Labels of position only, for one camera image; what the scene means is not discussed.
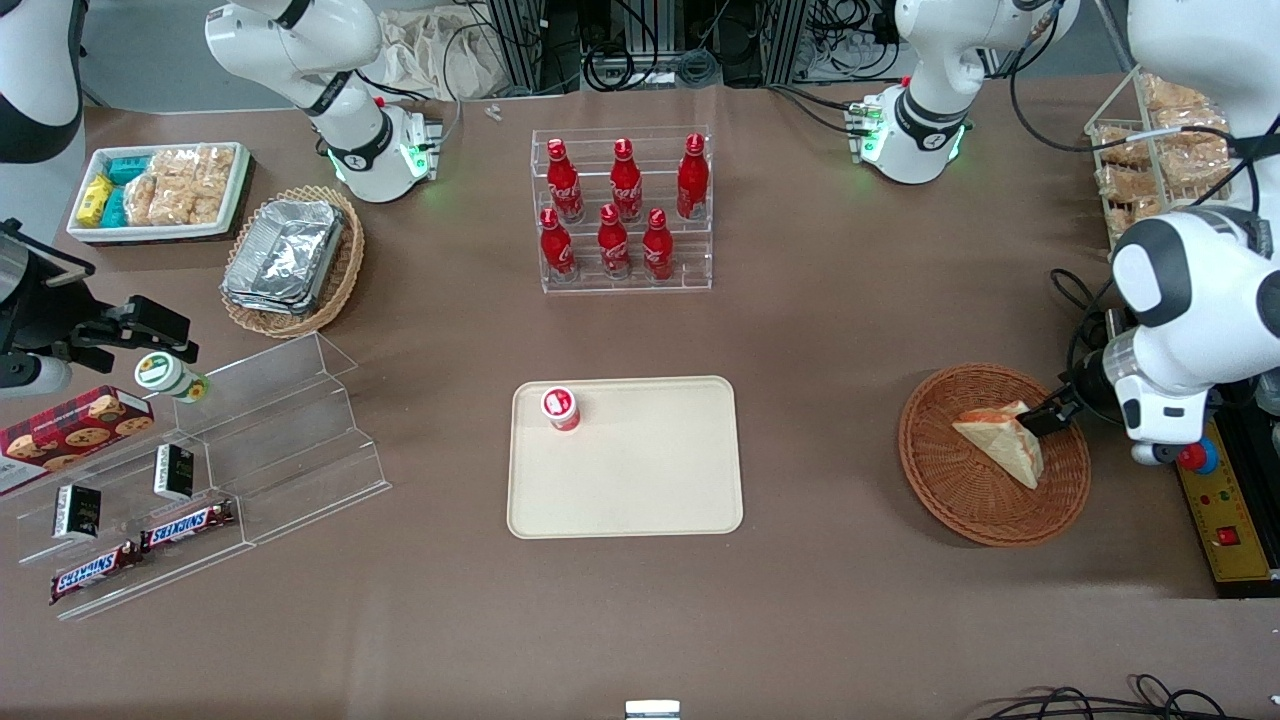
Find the bread slice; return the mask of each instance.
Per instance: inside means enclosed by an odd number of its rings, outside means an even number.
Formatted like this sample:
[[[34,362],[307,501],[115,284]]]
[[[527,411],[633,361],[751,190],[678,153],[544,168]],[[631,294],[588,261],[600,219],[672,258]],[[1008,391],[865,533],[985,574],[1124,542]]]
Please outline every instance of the bread slice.
[[[978,446],[992,460],[1000,462],[1015,480],[1036,489],[1044,474],[1044,456],[1039,438],[1018,421],[1018,415],[1028,410],[1023,401],[1004,407],[984,407],[961,413],[951,423],[969,442]]]

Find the white bag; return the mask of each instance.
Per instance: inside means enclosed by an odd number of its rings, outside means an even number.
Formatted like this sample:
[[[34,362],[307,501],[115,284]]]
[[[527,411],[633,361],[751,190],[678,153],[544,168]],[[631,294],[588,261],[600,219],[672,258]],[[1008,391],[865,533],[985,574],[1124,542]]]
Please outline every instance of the white bag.
[[[467,27],[480,23],[476,15],[488,20],[488,9],[471,8],[439,5],[425,10],[383,10],[378,15],[387,59],[383,83],[440,100],[475,100],[504,90],[511,81],[497,54],[498,35],[489,24]],[[453,38],[460,29],[461,35]],[[445,46],[448,63],[444,61]]]

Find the table surface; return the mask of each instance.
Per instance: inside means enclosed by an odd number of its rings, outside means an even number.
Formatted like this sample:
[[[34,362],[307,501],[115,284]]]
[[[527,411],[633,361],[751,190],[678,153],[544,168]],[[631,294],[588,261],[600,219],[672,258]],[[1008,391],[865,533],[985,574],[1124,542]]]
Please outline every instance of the table surface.
[[[1070,140],[1116,79],[1027,82],[1025,104]],[[1140,671],[1274,714],[1276,603],[1211,600],[1174,474],[1134,465],[1115,428],[1084,423],[1088,505],[1037,548],[954,536],[899,468],[899,411],[922,379],[992,361],[1052,383],[1078,311],[1047,272],[1106,275],[1088,155],[1037,145],[1001,83],[922,187],[851,165],[837,133],[764,91],[500,105],[500,123],[466,108],[438,182],[357,204],[369,251],[326,334],[361,365],[344,379],[394,488],[83,623],[54,619],[46,578],[0,564],[0,715],[549,720],[673,697],[703,719],[959,720],[1033,685],[1132,697]],[[298,111],[87,123],[91,149],[243,142],[253,205],[335,183]],[[545,297],[530,132],[689,123],[716,133],[714,290]],[[141,292],[191,316],[206,370],[271,345],[221,307],[227,251],[78,249],[100,299]],[[136,354],[116,355],[128,387]],[[694,374],[736,391],[739,530],[507,530],[520,384]],[[82,370],[76,387],[100,380]]]

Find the wicker basket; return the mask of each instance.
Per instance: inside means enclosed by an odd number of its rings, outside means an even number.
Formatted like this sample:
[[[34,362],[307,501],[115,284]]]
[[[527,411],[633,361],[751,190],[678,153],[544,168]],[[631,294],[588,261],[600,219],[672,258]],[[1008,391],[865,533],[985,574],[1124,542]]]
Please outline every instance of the wicker basket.
[[[324,200],[342,208],[342,211],[346,214],[346,225],[342,228],[342,237],[338,240],[340,245],[337,252],[334,252],[333,264],[329,266],[329,275],[325,278],[324,290],[320,292],[320,304],[316,310],[307,315],[264,313],[261,310],[241,307],[227,300],[225,296],[223,297],[223,305],[237,325],[260,332],[268,337],[287,340],[328,325],[342,311],[342,306],[347,304],[351,291],[356,287],[360,263],[365,259],[365,231],[360,227],[360,218],[356,215],[356,209],[351,206],[351,201],[328,187],[307,186],[285,190],[273,200]],[[244,242],[244,236],[248,234],[248,228],[265,206],[266,202],[260,205],[257,210],[253,210],[253,214],[241,227],[239,234],[236,237],[236,245],[232,247],[230,258],[227,260],[228,266],[236,260],[236,254],[239,252],[241,245]]]
[[[1044,474],[1027,488],[951,423],[968,410],[1048,396],[1034,379],[1000,365],[956,365],[915,388],[897,432],[911,489],[946,527],[988,546],[1039,544],[1075,521],[1089,495],[1089,454],[1074,425],[1041,438]]]

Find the coca-cola bottle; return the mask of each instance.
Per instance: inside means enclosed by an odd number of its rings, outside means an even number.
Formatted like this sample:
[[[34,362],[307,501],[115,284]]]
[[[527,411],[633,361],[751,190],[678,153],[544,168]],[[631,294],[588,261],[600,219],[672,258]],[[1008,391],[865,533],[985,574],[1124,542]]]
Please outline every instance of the coca-cola bottle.
[[[550,165],[547,168],[547,184],[552,190],[552,202],[559,217],[570,224],[582,219],[582,186],[577,181],[577,168],[568,159],[564,141],[552,138],[547,141],[547,156]]]
[[[640,219],[644,200],[640,196],[640,168],[631,156],[631,141],[622,137],[613,143],[613,170],[609,173],[613,186],[613,204],[623,223]]]
[[[692,133],[685,138],[685,158],[680,161],[680,170],[676,173],[676,213],[686,220],[701,220],[707,218],[707,183],[712,173],[707,167],[707,138],[700,133]]]
[[[644,269],[650,282],[671,279],[673,245],[671,231],[667,229],[667,214],[662,208],[649,210],[649,229],[644,232]]]
[[[559,217],[550,208],[543,210],[539,220],[543,225],[543,258],[547,258],[552,281],[557,283],[576,281],[577,263],[573,260],[568,231],[559,224]]]
[[[605,202],[600,208],[600,259],[604,261],[604,274],[609,279],[625,281],[631,274],[631,258],[627,256],[627,228],[618,222],[618,206]]]

